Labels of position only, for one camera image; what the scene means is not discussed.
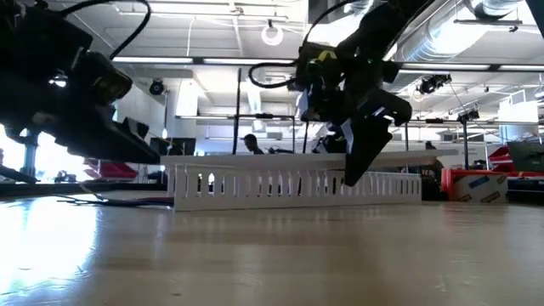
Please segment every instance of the ductwork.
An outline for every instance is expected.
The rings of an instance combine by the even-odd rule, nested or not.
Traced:
[[[376,0],[361,0],[356,3],[351,3],[348,8],[354,14],[366,14],[372,9],[375,1]]]
[[[466,25],[455,20],[499,20],[524,0],[456,0],[444,6],[402,46],[396,61],[447,61],[474,45],[492,25]]]

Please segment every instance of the table surface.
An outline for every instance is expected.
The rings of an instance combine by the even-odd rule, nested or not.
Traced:
[[[544,304],[544,210],[0,204],[0,304]]]

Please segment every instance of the person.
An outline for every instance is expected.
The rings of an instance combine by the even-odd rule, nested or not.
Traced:
[[[428,141],[425,143],[425,150],[436,150],[436,147],[430,141]],[[420,171],[423,177],[440,182],[443,168],[444,165],[442,162],[439,161],[438,158],[434,157],[428,165],[421,166]]]
[[[257,137],[253,134],[248,134],[244,137],[244,144],[246,148],[254,155],[264,154],[264,152],[258,148]]]

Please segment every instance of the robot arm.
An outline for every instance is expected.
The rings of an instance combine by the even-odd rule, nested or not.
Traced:
[[[150,10],[146,0],[135,1]],[[131,122],[111,120],[112,103],[133,85],[111,60],[144,29],[150,12],[109,59],[91,51],[93,37],[65,18],[106,2],[88,0],[61,11],[48,9],[43,0],[33,6],[0,2],[0,123],[16,141],[26,141],[19,135],[27,128],[50,133],[57,144],[81,156],[158,163],[159,155]]]
[[[353,1],[344,1],[325,12]],[[384,90],[383,82],[392,82],[399,67],[383,58],[410,22],[433,0],[389,0],[365,15],[359,28],[337,47],[307,42],[308,35],[293,63],[295,77],[287,83],[302,92],[299,112],[303,121],[327,122],[336,132],[322,147],[338,153],[338,139],[345,144],[344,182],[357,183],[383,147],[391,140],[391,123],[400,126],[411,119],[410,104]],[[266,64],[256,65],[252,70]]]

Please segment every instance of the camera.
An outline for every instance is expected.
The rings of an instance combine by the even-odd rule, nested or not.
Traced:
[[[155,79],[150,86],[150,94],[161,95],[164,92],[164,84],[162,84],[162,79]]]
[[[432,94],[450,82],[450,75],[427,76],[422,79],[422,83],[417,87],[417,91],[420,94]]]

